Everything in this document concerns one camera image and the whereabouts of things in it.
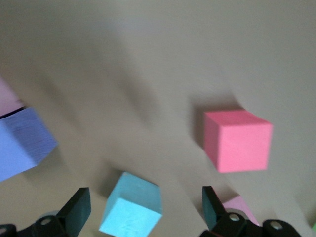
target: blue cube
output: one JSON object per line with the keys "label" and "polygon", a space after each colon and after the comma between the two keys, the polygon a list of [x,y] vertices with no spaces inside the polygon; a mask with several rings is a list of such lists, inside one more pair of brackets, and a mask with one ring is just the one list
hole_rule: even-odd
{"label": "blue cube", "polygon": [[161,217],[160,187],[124,172],[108,198],[99,231],[146,237]]}
{"label": "blue cube", "polygon": [[33,108],[0,119],[0,182],[37,166],[56,146]]}

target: small pink block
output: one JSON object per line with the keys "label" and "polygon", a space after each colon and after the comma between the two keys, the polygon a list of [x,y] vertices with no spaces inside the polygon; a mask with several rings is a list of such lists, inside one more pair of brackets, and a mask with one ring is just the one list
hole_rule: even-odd
{"label": "small pink block", "polygon": [[218,172],[268,168],[273,125],[246,110],[205,113],[205,151]]}
{"label": "small pink block", "polygon": [[232,208],[232,209],[237,209],[237,210],[243,211],[253,224],[259,226],[259,222],[255,218],[255,216],[252,214],[250,208],[248,207],[247,203],[244,201],[242,196],[237,196],[237,197],[225,202],[223,204],[223,206],[225,209]]}
{"label": "small pink block", "polygon": [[0,77],[0,117],[22,108],[24,105],[10,86]]}

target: table surface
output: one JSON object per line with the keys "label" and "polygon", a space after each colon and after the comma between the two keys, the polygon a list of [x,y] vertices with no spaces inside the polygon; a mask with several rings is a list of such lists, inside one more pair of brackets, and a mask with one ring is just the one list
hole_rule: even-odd
{"label": "table surface", "polygon": [[[151,237],[197,237],[202,186],[302,236],[316,221],[316,1],[1,1],[0,74],[59,142],[0,183],[19,229],[90,187],[79,236],[98,232],[122,171],[158,184]],[[203,112],[245,108],[274,124],[267,171],[220,174]]]}

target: blue block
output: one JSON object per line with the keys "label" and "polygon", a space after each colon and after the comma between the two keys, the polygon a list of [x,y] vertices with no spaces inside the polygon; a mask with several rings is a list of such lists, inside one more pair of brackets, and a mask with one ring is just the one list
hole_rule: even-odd
{"label": "blue block", "polygon": [[33,108],[0,119],[0,182],[37,166],[56,146]]}
{"label": "blue block", "polygon": [[146,237],[161,217],[160,187],[124,172],[108,198],[99,231]]}

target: foam cube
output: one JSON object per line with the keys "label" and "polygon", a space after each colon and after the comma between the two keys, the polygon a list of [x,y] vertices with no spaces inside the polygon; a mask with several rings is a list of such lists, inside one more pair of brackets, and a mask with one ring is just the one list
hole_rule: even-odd
{"label": "foam cube", "polygon": [[273,126],[246,110],[205,113],[205,152],[220,173],[268,168]]}
{"label": "foam cube", "polygon": [[0,117],[22,108],[24,105],[10,86],[0,77]]}
{"label": "foam cube", "polygon": [[255,218],[255,216],[252,214],[250,208],[248,207],[245,200],[242,198],[242,196],[237,196],[225,203],[223,203],[224,208],[229,212],[231,209],[237,209],[242,211],[246,214],[248,219],[255,225],[259,226],[259,222]]}
{"label": "foam cube", "polygon": [[162,217],[159,186],[124,172],[111,192],[99,231],[146,237]]}
{"label": "foam cube", "polygon": [[38,165],[56,146],[33,108],[0,119],[0,181]]}

